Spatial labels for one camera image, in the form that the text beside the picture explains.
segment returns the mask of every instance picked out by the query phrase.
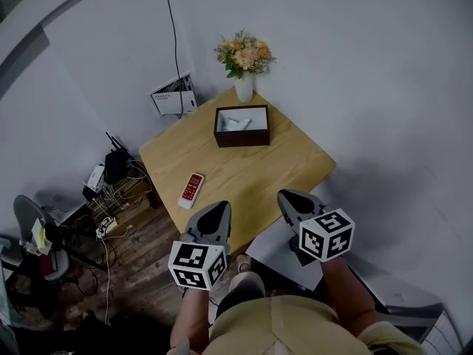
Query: white vase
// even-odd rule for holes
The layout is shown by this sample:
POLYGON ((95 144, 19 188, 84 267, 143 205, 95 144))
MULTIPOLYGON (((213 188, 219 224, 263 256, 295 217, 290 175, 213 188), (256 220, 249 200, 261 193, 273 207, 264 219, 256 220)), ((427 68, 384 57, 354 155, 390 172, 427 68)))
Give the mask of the white vase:
POLYGON ((238 100, 247 103, 253 98, 253 75, 245 72, 241 79, 235 78, 235 90, 238 100))

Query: wooden floor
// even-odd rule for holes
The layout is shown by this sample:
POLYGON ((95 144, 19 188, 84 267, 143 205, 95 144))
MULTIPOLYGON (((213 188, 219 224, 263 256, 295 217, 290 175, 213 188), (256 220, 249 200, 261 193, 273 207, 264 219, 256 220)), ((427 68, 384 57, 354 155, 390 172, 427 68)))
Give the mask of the wooden floor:
MULTIPOLYGON (((160 204, 157 209, 149 208, 140 220, 140 225, 130 228, 125 237, 110 239, 117 257, 114 263, 115 254, 108 246, 109 264, 113 264, 110 268, 109 319, 117 314, 142 314, 166 325, 174 323, 182 291, 173 283, 167 263, 172 242, 179 236, 166 209, 160 204)), ((105 248, 102 242, 88 237, 81 237, 80 241, 80 253, 98 263, 104 260, 105 248)), ((97 269, 90 271, 89 266, 81 261, 74 258, 71 261, 67 276, 77 277, 84 293, 90 294, 95 289, 94 272, 98 282, 97 292, 93 296, 85 296, 72 283, 52 284, 55 299, 53 315, 45 318, 38 309, 24 308, 24 311, 19 312, 24 323, 48 329, 61 322, 65 329, 74 329, 81 324, 85 311, 93 311, 98 319, 104 320, 107 272, 97 269)), ((235 273, 236 265, 232 262, 211 293, 217 303, 228 292, 229 280, 235 273)), ((17 291, 27 291, 28 283, 26 277, 18 275, 17 291)), ((211 322, 215 313, 216 307, 209 303, 211 322)))

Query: human arm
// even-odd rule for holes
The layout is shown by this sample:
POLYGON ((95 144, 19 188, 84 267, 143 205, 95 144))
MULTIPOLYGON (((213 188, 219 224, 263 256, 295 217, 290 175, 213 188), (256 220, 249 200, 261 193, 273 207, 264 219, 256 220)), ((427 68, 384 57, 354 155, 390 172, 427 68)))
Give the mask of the human arm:
POLYGON ((171 332, 171 347, 189 341, 190 348, 203 352, 208 346, 208 292, 189 289, 171 332))
POLYGON ((375 302, 342 257, 320 263, 340 324, 357 337, 380 319, 375 302))

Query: wooden table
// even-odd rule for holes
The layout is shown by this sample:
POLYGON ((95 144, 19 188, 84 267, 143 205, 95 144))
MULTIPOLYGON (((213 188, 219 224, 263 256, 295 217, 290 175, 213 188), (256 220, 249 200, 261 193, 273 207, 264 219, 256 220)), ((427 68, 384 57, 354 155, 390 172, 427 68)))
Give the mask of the wooden table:
POLYGON ((229 89, 140 149, 180 232, 200 209, 221 200, 230 202, 232 252, 281 216, 276 201, 280 189, 309 192, 335 167, 327 153, 256 93, 247 105, 268 105, 270 146, 219 148, 214 138, 215 109, 241 105, 236 96, 234 88, 229 89), (184 209, 177 201, 192 172, 204 175, 205 182, 194 207, 184 209))

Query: open box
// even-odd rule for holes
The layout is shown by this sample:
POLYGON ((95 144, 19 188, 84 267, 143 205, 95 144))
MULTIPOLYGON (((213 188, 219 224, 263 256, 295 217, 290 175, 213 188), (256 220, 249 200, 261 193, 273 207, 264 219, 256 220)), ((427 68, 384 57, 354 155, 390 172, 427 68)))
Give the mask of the open box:
POLYGON ((214 137, 219 147, 269 145, 268 105, 228 106, 215 112, 214 137), (224 132, 225 119, 242 121, 250 118, 245 130, 224 132))

